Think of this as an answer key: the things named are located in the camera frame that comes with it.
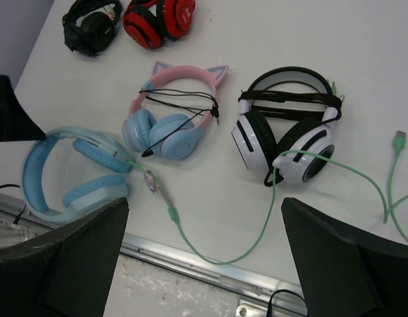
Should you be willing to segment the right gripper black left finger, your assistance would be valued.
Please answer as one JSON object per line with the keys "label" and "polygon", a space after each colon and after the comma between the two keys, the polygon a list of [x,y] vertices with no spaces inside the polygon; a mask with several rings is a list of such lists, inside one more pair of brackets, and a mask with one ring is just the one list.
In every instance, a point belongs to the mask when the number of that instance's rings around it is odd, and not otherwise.
{"label": "right gripper black left finger", "polygon": [[0,316],[103,316],[127,218],[119,198],[0,250]]}

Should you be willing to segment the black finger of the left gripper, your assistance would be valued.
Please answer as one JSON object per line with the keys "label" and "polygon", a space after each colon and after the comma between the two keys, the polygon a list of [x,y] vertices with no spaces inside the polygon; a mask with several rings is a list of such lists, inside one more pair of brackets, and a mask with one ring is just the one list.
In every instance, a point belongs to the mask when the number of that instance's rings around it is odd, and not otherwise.
{"label": "black finger of the left gripper", "polygon": [[0,75],[0,143],[45,139],[46,133],[20,105],[9,76]]}

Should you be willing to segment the light blue headphones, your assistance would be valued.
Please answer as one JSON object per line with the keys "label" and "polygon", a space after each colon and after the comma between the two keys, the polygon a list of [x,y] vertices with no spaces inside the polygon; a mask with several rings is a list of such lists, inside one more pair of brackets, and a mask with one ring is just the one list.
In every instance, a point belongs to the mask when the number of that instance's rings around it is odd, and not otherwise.
{"label": "light blue headphones", "polygon": [[[57,165],[59,170],[47,180],[46,163],[51,154],[57,154],[55,146],[64,139],[73,140],[72,146],[83,160],[76,162],[69,155],[63,155]],[[20,183],[25,204],[44,221],[68,223],[84,217],[115,199],[128,196],[125,175],[131,170],[132,160],[133,155],[120,142],[101,131],[83,127],[51,130],[44,140],[35,142],[25,156]],[[83,184],[63,196],[63,211],[49,207],[46,194],[51,190],[47,185],[55,182],[64,186],[81,180]]]}

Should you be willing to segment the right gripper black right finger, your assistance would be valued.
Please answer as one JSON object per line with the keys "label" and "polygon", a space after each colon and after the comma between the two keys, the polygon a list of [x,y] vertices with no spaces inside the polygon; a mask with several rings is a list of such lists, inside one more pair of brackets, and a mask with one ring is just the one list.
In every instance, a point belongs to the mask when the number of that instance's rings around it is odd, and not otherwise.
{"label": "right gripper black right finger", "polygon": [[408,246],[287,197],[281,213],[311,316],[408,316]]}

